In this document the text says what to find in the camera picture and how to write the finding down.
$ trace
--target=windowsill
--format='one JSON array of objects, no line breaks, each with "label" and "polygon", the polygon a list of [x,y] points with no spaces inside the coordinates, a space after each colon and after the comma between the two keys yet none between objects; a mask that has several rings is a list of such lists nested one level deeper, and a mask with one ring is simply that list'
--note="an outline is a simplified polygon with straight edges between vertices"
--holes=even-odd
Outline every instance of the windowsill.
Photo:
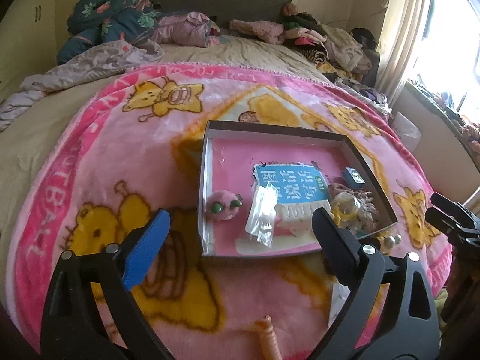
[{"label": "windowsill", "polygon": [[437,115],[440,117],[440,119],[447,125],[447,127],[452,131],[453,135],[458,139],[458,141],[461,143],[465,151],[468,153],[469,157],[472,159],[472,162],[475,164],[477,170],[480,172],[480,163],[475,161],[475,155],[472,152],[472,150],[469,148],[467,145],[467,142],[465,139],[462,137],[462,134],[460,131],[457,130],[455,125],[452,123],[452,121],[447,117],[443,109],[440,108],[440,106],[434,102],[433,100],[429,99],[427,96],[425,96],[422,92],[420,92],[415,85],[413,85],[411,82],[407,81],[405,84],[405,88],[412,94],[426,109],[428,109],[430,112],[433,114]]}]

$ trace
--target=white bead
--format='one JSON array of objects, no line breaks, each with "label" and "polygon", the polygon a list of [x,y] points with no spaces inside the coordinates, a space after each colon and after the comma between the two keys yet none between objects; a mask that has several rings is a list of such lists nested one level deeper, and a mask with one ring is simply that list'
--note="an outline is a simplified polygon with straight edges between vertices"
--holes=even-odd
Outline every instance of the white bead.
[{"label": "white bead", "polygon": [[391,235],[389,235],[388,237],[385,237],[385,239],[383,240],[383,245],[387,249],[392,249],[393,246],[395,246],[395,238],[393,238]]}]

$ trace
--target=comforter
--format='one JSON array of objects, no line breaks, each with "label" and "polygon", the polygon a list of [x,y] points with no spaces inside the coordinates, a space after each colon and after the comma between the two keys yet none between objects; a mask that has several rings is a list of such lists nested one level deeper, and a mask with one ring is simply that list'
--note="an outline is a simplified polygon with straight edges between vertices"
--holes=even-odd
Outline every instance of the comforter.
[{"label": "comforter", "polygon": [[145,43],[165,16],[154,10],[149,0],[80,0],[67,25],[73,35],[57,55],[59,65],[91,47],[116,40]]}]

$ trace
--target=small blue box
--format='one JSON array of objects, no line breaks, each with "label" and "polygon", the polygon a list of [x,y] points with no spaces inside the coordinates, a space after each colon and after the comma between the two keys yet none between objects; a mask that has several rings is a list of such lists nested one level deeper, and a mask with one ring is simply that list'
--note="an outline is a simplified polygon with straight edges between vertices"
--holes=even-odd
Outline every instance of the small blue box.
[{"label": "small blue box", "polygon": [[352,190],[359,190],[365,186],[365,180],[360,176],[360,173],[357,172],[357,169],[345,168],[342,176]]}]

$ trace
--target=cardboard box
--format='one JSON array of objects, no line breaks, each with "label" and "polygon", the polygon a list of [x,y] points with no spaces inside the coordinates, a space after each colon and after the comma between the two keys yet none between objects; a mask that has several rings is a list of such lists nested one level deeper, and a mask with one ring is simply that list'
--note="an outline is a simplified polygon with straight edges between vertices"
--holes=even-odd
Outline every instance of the cardboard box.
[{"label": "cardboard box", "polygon": [[[355,168],[371,191],[380,214],[379,232],[397,222],[394,210],[367,161],[345,135],[298,127],[256,123],[209,121],[203,142],[198,228],[203,254],[209,256],[258,257],[300,254],[320,249],[313,234],[305,237],[277,234],[272,248],[250,240],[245,232],[255,188],[253,168],[260,163],[313,164],[329,183],[345,181],[341,172]],[[217,190],[243,195],[243,207],[231,220],[206,220],[206,201]]]}]

